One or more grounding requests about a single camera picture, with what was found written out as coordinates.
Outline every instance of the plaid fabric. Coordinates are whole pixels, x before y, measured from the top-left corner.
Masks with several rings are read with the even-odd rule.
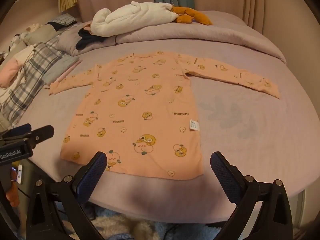
[[[73,23],[74,21],[76,21],[76,18],[72,17],[68,13],[65,13],[65,14],[62,14],[62,15],[56,17],[55,19],[53,19],[50,22],[59,23],[64,26],[68,26],[69,24]]]
[[[47,43],[39,43],[35,48],[34,56],[27,61],[23,69],[26,83],[20,84],[12,90],[9,98],[0,106],[1,114],[8,121],[16,125],[32,100],[44,86],[43,75],[60,60],[66,52],[55,48],[59,38],[53,38]]]

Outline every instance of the mattress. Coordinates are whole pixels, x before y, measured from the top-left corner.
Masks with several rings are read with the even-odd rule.
[[[200,123],[204,175],[176,181],[105,172],[90,201],[127,215],[174,223],[227,220],[231,204],[210,168],[220,151],[244,175],[258,181],[283,181],[293,196],[320,175],[320,122],[307,94],[278,58],[239,45],[202,40],[125,43],[82,54],[72,74],[129,53],[156,50],[210,57],[266,76],[279,85],[281,99],[242,86],[191,77]],[[42,89],[20,120],[33,129],[51,124],[53,138],[34,149],[31,160],[54,180],[80,168],[59,158],[62,140],[89,87],[49,96]]]

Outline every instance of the white plush toy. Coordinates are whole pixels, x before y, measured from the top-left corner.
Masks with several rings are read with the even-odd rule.
[[[91,31],[97,36],[111,37],[146,26],[170,23],[178,17],[171,9],[170,3],[162,2],[131,2],[114,12],[104,8],[95,14]]]

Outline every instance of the blue gripper pad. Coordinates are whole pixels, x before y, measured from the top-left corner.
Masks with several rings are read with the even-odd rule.
[[[214,152],[211,155],[210,165],[229,201],[235,204],[240,203],[242,199],[242,189],[232,174],[233,167],[220,152]]]
[[[72,187],[79,204],[89,200],[106,167],[107,156],[103,152],[97,152],[90,162],[76,173]]]

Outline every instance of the metal screw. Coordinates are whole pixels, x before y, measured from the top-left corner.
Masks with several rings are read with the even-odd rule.
[[[253,178],[252,176],[250,176],[250,175],[247,175],[247,176],[245,176],[245,180],[246,180],[247,182],[253,182],[253,181],[254,181],[254,178]]]
[[[276,184],[278,185],[278,186],[282,186],[282,181],[281,180],[279,180],[279,179],[276,179]]]
[[[72,181],[72,179],[73,179],[73,177],[70,176],[70,175],[68,175],[68,176],[66,176],[63,180],[64,180],[66,183],[68,183],[68,182]]]
[[[41,186],[41,185],[42,185],[42,180],[38,180],[38,181],[36,182],[36,186],[39,187],[39,186]]]

